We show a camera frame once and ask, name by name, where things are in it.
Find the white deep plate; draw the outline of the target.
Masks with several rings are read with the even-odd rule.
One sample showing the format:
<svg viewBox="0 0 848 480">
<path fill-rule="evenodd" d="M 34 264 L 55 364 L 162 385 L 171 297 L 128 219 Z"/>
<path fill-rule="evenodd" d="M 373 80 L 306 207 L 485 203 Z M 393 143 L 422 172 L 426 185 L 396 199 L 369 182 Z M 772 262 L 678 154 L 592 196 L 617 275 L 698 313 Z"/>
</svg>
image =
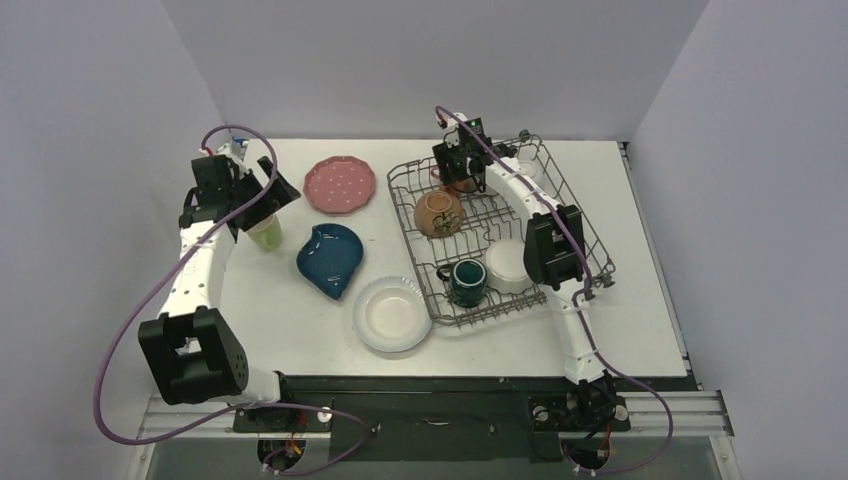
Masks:
<svg viewBox="0 0 848 480">
<path fill-rule="evenodd" d="M 369 348 L 401 353 L 415 348 L 433 326 L 419 284 L 405 276 L 370 282 L 352 309 L 353 329 Z"/>
</svg>

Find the pink polka dot plate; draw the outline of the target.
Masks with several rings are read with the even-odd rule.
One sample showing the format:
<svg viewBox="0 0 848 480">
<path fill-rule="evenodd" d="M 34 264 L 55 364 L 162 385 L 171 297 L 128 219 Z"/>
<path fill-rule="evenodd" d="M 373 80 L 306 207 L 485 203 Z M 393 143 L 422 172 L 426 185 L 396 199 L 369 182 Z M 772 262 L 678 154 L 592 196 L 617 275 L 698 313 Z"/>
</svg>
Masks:
<svg viewBox="0 0 848 480">
<path fill-rule="evenodd" d="M 363 208 L 373 196 L 376 174 L 354 156 L 332 156 L 305 174 L 303 193 L 309 204 L 328 215 L 347 215 Z"/>
</svg>

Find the small orange cup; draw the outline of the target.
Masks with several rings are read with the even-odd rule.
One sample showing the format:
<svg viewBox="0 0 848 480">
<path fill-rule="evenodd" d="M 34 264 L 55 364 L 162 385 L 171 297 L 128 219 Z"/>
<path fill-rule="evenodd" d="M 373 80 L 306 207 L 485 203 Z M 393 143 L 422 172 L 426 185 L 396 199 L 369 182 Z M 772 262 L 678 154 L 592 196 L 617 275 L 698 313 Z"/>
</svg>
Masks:
<svg viewBox="0 0 848 480">
<path fill-rule="evenodd" d="M 457 181 L 453 184 L 443 184 L 440 180 L 440 172 L 437 167 L 433 167 L 430 170 L 430 177 L 433 180 L 436 180 L 438 183 L 438 188 L 450 195 L 453 196 L 461 196 L 465 194 L 474 194 L 478 192 L 478 189 L 474 183 L 473 178 L 468 178 L 465 180 Z"/>
</svg>

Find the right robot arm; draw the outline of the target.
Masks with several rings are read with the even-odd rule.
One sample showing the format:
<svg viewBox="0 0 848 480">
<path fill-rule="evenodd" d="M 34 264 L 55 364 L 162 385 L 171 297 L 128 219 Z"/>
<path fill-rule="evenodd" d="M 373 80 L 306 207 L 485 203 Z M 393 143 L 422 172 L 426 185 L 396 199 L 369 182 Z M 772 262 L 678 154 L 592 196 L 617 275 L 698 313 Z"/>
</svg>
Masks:
<svg viewBox="0 0 848 480">
<path fill-rule="evenodd" d="M 550 414 L 577 431 L 606 429 L 617 400 L 587 316 L 594 279 L 580 208 L 550 196 L 514 155 L 485 136 L 481 120 L 441 112 L 437 124 L 445 132 L 433 149 L 440 181 L 453 185 L 472 180 L 480 192 L 492 189 L 525 223 L 524 269 L 556 311 L 564 373 L 574 385 L 562 410 Z"/>
</svg>

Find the blue leaf-shaped plate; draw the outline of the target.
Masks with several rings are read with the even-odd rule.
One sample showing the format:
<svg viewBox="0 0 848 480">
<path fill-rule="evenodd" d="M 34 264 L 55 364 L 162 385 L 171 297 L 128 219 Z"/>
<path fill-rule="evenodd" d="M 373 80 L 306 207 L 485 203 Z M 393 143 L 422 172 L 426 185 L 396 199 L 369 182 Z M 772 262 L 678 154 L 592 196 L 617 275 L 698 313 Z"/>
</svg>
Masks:
<svg viewBox="0 0 848 480">
<path fill-rule="evenodd" d="M 340 300 L 364 258 L 364 246 L 350 228 L 314 225 L 296 257 L 300 274 L 332 300 Z"/>
</svg>

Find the dark green mug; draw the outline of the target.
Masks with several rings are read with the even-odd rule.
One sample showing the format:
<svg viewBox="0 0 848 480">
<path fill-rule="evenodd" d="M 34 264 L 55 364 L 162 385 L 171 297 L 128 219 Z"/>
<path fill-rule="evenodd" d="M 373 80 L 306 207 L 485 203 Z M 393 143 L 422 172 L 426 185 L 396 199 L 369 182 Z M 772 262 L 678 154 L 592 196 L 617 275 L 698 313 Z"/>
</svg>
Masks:
<svg viewBox="0 0 848 480">
<path fill-rule="evenodd" d="M 463 308 L 478 306 L 485 297 L 488 270 L 476 259 L 462 259 L 437 268 L 437 277 L 448 284 L 448 301 Z"/>
</svg>

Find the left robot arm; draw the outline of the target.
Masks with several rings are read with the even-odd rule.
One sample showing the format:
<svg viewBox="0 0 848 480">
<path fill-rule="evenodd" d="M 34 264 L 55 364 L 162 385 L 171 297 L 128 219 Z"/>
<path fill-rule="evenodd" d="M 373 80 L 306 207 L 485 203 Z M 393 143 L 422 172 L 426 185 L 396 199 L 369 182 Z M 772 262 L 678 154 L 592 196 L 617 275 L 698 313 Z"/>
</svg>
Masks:
<svg viewBox="0 0 848 480">
<path fill-rule="evenodd" d="M 178 218 L 180 266 L 170 292 L 137 338 L 163 400 L 169 405 L 222 401 L 259 404 L 272 429 L 291 427 L 298 402 L 283 393 L 283 377 L 257 369 L 220 311 L 228 259 L 240 233 L 274 219 L 299 192 L 268 157 L 259 159 L 270 186 L 229 154 L 197 158 Z"/>
</svg>

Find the light green mug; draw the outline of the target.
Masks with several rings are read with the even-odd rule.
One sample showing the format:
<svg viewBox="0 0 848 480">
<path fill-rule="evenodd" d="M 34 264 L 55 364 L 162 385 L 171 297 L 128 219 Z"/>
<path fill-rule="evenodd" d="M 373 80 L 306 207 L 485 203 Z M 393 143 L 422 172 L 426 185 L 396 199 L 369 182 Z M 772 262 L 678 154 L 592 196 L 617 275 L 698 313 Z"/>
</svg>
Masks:
<svg viewBox="0 0 848 480">
<path fill-rule="evenodd" d="M 264 252 L 277 250 L 283 242 L 280 221 L 276 214 L 269 215 L 247 231 L 250 239 Z"/>
</svg>

